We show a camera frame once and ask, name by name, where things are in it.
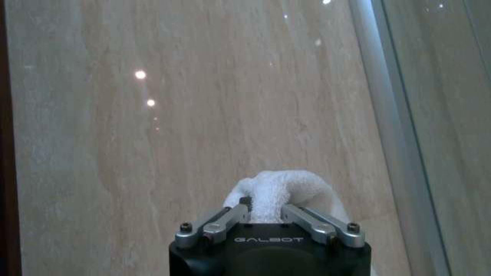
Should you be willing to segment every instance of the screw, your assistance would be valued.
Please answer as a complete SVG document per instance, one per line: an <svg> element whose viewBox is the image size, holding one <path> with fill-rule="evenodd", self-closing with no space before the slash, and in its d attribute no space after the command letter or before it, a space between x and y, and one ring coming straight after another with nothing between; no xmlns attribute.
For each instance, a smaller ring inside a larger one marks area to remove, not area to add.
<svg viewBox="0 0 491 276"><path fill-rule="evenodd" d="M354 234L360 233L360 225L357 223L348 223L346 231Z"/></svg>
<svg viewBox="0 0 491 276"><path fill-rule="evenodd" d="M246 206L246 212L252 210L252 197L241 197L238 199L238 204L244 204Z"/></svg>
<svg viewBox="0 0 491 276"><path fill-rule="evenodd" d="M189 233L192 231L192 224L190 223L182 223L180 226L180 230L184 233Z"/></svg>
<svg viewBox="0 0 491 276"><path fill-rule="evenodd" d="M328 244L326 244L328 246L333 244L334 239L336 239L336 234L333 234L333 233L332 233L332 234L328 236Z"/></svg>
<svg viewBox="0 0 491 276"><path fill-rule="evenodd" d="M206 248L208 246L213 244L213 236L209 235L208 233L204 233L201 237L201 241L202 241L204 247Z"/></svg>

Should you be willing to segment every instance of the white cloth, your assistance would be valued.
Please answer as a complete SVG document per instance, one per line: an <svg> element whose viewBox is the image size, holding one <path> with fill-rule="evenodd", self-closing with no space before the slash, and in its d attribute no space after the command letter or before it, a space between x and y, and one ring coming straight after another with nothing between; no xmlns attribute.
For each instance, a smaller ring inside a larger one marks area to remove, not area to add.
<svg viewBox="0 0 491 276"><path fill-rule="evenodd" d="M250 223L281 223L280 211L285 203L309 207L344 223L349 222L342 202L330 185L308 171L262 171L253 178L241 179L222 206L234 207L241 197L252 198ZM373 267L370 275L376 276Z"/></svg>

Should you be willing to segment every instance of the glass panel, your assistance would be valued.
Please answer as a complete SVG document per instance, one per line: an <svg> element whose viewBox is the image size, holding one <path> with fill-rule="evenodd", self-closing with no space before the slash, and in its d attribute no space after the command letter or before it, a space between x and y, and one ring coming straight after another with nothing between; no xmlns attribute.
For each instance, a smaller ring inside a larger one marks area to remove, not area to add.
<svg viewBox="0 0 491 276"><path fill-rule="evenodd" d="M452 275L491 275L491 3L382 1Z"/></svg>

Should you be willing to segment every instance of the logo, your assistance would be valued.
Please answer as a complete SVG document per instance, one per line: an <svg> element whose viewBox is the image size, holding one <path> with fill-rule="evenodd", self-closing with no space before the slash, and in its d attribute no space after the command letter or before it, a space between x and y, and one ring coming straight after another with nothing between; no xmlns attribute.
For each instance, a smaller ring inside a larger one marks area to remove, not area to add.
<svg viewBox="0 0 491 276"><path fill-rule="evenodd" d="M236 243L300 243L302 237L236 237L233 241Z"/></svg>

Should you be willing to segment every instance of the wall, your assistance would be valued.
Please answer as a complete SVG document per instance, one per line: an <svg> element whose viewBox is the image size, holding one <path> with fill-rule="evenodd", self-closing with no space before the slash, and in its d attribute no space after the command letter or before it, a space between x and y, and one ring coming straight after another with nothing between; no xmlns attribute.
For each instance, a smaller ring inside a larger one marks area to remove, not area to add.
<svg viewBox="0 0 491 276"><path fill-rule="evenodd" d="M24 275L166 275L178 223L285 168L332 183L378 275L409 274L346 1L6 10Z"/></svg>

